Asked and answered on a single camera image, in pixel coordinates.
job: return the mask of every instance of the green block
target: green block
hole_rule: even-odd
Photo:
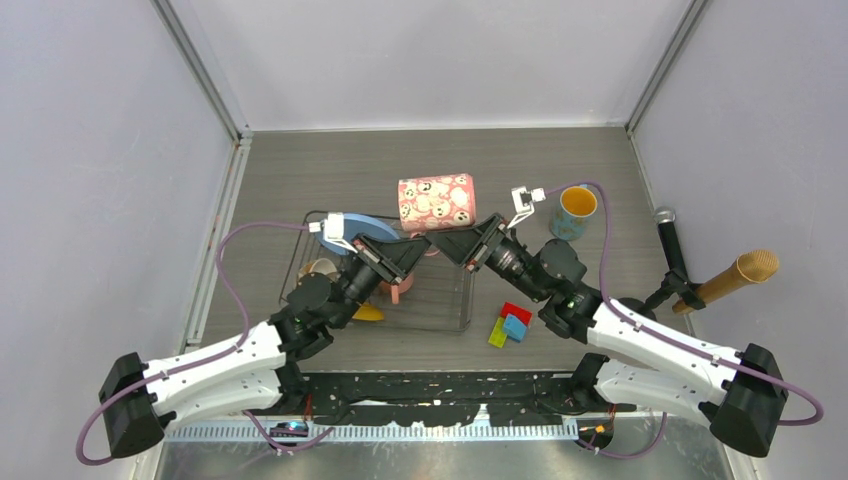
[[[498,321],[495,322],[495,328],[492,329],[492,334],[489,335],[489,344],[494,345],[498,348],[503,348],[506,343],[506,333],[503,331],[503,317],[498,317]]]

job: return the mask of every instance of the white cable clip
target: white cable clip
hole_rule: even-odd
[[[541,202],[545,199],[545,190],[536,188],[527,190],[527,187],[520,186],[512,189],[512,203],[515,206],[515,217],[509,222],[506,228],[513,228],[524,219],[533,215],[536,207],[533,206],[536,202]]]
[[[309,231],[312,232],[313,226],[309,224]],[[344,238],[344,214],[331,212],[327,214],[327,219],[323,222],[324,240],[333,245],[356,252],[347,240]]]

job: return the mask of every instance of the blue lid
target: blue lid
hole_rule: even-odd
[[[360,233],[364,233],[369,237],[375,238],[377,240],[399,240],[400,235],[390,227],[386,222],[382,220],[376,219],[374,217],[369,217],[368,215],[362,215],[361,213],[345,213],[345,235],[344,239],[348,242],[353,241],[353,237],[357,236]],[[327,250],[335,253],[336,255],[347,255],[350,251],[345,250],[338,245],[333,245],[330,242],[324,240],[324,235],[321,232],[315,233],[316,238],[321,245],[324,246]]]

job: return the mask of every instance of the red block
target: red block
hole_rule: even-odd
[[[504,303],[504,308],[501,309],[500,316],[506,318],[506,316],[509,314],[513,314],[518,317],[518,319],[521,320],[521,323],[528,327],[530,326],[530,320],[533,319],[533,312],[524,310],[523,308],[517,305],[513,305],[509,302],[506,302]]]

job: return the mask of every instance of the mug with blue exterior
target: mug with blue exterior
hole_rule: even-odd
[[[566,188],[559,196],[559,205],[554,207],[551,233],[565,241],[577,240],[597,209],[598,198],[585,185]]]

